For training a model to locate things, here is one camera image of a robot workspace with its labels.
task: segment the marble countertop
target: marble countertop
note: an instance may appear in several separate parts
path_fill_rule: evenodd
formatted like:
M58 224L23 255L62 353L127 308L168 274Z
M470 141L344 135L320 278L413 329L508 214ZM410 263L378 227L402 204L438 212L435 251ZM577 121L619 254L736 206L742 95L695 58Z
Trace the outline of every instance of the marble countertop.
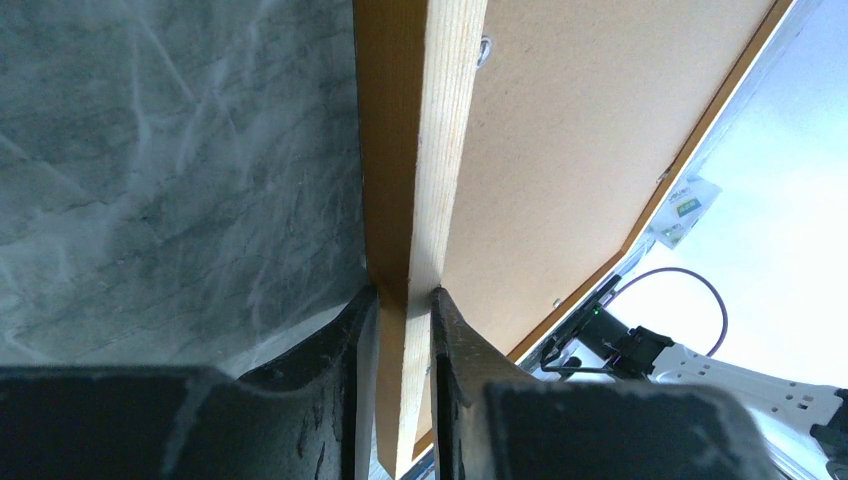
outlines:
M0 363L232 366L366 283L349 1L0 27Z

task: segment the wooden board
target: wooden board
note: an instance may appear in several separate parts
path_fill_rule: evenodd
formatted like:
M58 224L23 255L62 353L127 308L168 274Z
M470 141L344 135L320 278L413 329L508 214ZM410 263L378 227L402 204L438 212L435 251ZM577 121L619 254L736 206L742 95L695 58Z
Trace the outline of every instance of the wooden board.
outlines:
M791 3L490 1L443 282L474 328L517 361L614 268Z
M380 292L377 450L411 465L486 0L354 2L369 276Z

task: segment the wooden plank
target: wooden plank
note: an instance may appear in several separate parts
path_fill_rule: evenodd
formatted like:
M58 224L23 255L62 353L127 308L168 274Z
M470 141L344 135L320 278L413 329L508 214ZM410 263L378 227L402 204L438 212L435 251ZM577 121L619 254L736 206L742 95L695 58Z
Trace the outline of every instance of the wooden plank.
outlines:
M485 0L354 2L366 258L381 296L378 458L412 461Z

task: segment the purple cable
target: purple cable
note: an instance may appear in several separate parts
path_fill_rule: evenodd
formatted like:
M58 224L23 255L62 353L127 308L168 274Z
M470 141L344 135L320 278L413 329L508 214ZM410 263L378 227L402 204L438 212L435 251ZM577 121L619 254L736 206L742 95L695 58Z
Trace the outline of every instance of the purple cable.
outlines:
M713 345L713 348L711 348L710 351L707 352L707 356L712 357L713 354L715 354L715 352L717 352L718 349L721 347L721 344L724 343L725 337L727 337L727 327L728 327L728 324L729 324L728 319L727 319L727 307L724 306L724 300L721 299L721 295L718 294L718 290L716 290L715 287L713 287L713 284L710 283L706 278L704 278L701 275L693 272L692 270L687 270L685 268L680 268L680 267L662 267L662 268L657 268L657 269L645 272L642 275L639 275L638 277L634 278L633 280L630 280L629 282L625 283L623 287L616 290L612 294L610 299L607 300L607 302L604 304L604 307L606 307L607 305L612 303L613 300L615 300L616 298L618 298L619 295L621 295L621 292L627 290L634 283L638 282L639 280L642 280L645 277L649 277L649 276L651 276L655 273L660 273L660 272L679 272L679 273L685 273L686 275L693 276L693 277L697 278L698 280L700 280L701 283L706 285L707 288L709 288L710 291L713 293L713 295L716 297L716 300L718 301L718 306L719 306L719 308L721 308L721 334L718 336L718 341L716 342L715 345Z

